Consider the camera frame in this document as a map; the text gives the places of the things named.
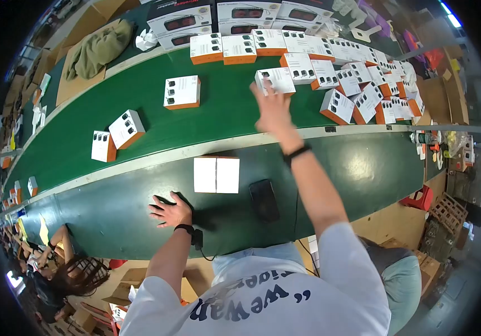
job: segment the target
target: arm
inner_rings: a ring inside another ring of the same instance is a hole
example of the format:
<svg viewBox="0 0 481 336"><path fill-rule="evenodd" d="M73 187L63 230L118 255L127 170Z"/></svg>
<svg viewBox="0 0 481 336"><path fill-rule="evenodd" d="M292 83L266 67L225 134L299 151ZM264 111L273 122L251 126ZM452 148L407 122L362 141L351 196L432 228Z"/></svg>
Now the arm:
<svg viewBox="0 0 481 336"><path fill-rule="evenodd" d="M170 192L170 196L177 203L176 205L165 204L153 196L153 200L160 208L149 205L149 209L152 210L149 216L165 222L159 224L158 227L176 227L179 224L192 225L192 210L188 204L174 192ZM179 299L181 298L181 279L185 271L191 239L192 237L186 230L173 231L168 241L150 260L145 274L146 277L157 276L166 281Z"/></svg>

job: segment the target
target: white box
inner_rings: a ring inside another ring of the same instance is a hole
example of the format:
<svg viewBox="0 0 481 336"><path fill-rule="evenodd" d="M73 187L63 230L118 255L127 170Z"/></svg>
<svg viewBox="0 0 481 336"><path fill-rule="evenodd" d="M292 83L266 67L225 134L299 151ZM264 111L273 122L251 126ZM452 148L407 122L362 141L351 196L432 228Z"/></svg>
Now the white box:
<svg viewBox="0 0 481 336"><path fill-rule="evenodd" d="M147 16L147 24L158 38L212 23L210 0L155 2Z"/></svg>
<svg viewBox="0 0 481 336"><path fill-rule="evenodd" d="M311 60L311 65L315 71L315 80L311 83L312 90L328 90L339 86L332 61Z"/></svg>
<svg viewBox="0 0 481 336"><path fill-rule="evenodd" d="M222 36L231 36L239 34L251 34L253 29L270 29L272 21L262 20L236 20L218 23L218 31Z"/></svg>
<svg viewBox="0 0 481 336"><path fill-rule="evenodd" d="M222 36L220 33L192 36L190 38L192 64L223 60Z"/></svg>
<svg viewBox="0 0 481 336"><path fill-rule="evenodd" d="M308 54L286 53L280 58L280 65L288 67L293 84L311 84L315 80L315 72Z"/></svg>
<svg viewBox="0 0 481 336"><path fill-rule="evenodd" d="M336 89L327 91L319 112L338 125L348 125L351 122L354 103Z"/></svg>
<svg viewBox="0 0 481 336"><path fill-rule="evenodd" d="M116 151L110 132L93 131L93 140L91 142L92 160L102 162L115 161Z"/></svg>
<svg viewBox="0 0 481 336"><path fill-rule="evenodd" d="M339 92L343 93L345 96L350 97L361 92L360 86L358 85L358 80L356 76L349 69L336 71L338 76L339 86L336 88Z"/></svg>
<svg viewBox="0 0 481 336"><path fill-rule="evenodd" d="M127 110L108 128L115 148L124 150L145 134L138 112Z"/></svg>
<svg viewBox="0 0 481 336"><path fill-rule="evenodd" d="M254 29L252 35L257 56L281 56L287 52L284 36L279 29Z"/></svg>
<svg viewBox="0 0 481 336"><path fill-rule="evenodd" d="M296 92L295 84L291 78L289 68L273 68L256 71L257 87L263 91L265 96L268 96L267 89L264 87L264 79L271 81L271 87L277 91L282 92L285 96L291 96Z"/></svg>
<svg viewBox="0 0 481 336"><path fill-rule="evenodd" d="M277 19L323 24L332 16L332 2L310 0L282 1Z"/></svg>
<svg viewBox="0 0 481 336"><path fill-rule="evenodd" d="M222 37L224 48L224 65L254 63L257 58L256 44L253 36L233 35Z"/></svg>
<svg viewBox="0 0 481 336"><path fill-rule="evenodd" d="M166 79L164 107L169 110L199 107L200 86L201 82L197 76Z"/></svg>
<svg viewBox="0 0 481 336"><path fill-rule="evenodd" d="M216 0L216 13L219 23L246 19L274 21L280 5L280 0Z"/></svg>

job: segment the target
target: white t-shirt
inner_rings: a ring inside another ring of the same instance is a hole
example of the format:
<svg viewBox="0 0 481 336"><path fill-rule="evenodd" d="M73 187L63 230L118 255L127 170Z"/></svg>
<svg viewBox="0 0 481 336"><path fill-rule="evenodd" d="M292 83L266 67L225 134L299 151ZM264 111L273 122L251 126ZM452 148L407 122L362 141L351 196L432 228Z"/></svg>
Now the white t-shirt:
<svg viewBox="0 0 481 336"><path fill-rule="evenodd" d="M391 316L386 292L351 226L327 228L318 249L321 278L292 261L247 256L188 306L181 306L164 280L146 278L120 336L386 336Z"/></svg>

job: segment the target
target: man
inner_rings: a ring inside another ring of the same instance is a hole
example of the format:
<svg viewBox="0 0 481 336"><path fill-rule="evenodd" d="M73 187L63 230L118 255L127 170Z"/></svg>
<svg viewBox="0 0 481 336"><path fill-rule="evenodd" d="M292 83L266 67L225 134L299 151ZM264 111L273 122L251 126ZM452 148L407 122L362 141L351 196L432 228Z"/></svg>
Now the man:
<svg viewBox="0 0 481 336"><path fill-rule="evenodd" d="M217 257L213 286L198 301L181 306L192 212L173 192L176 205L154 196L161 209L150 206L150 216L164 222L159 227L177 229L150 260L122 336L386 336L390 311L377 269L354 235L332 182L291 123L290 99L268 82L265 86L268 96L255 83L250 86L259 105L256 127L271 133L291 159L291 172L317 235L321 278L306 273L292 244L253 248Z"/></svg>

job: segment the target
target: fluorescent light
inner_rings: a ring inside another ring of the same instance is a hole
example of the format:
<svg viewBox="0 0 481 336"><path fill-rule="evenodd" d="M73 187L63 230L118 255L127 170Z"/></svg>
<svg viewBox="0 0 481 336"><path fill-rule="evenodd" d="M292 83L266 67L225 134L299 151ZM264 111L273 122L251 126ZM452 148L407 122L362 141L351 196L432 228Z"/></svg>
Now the fluorescent light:
<svg viewBox="0 0 481 336"><path fill-rule="evenodd" d="M462 27L461 24L459 23L459 20L457 20L457 18L455 17L455 15L450 14L450 15L447 16L447 18L450 19L451 24L452 24L455 28Z"/></svg>

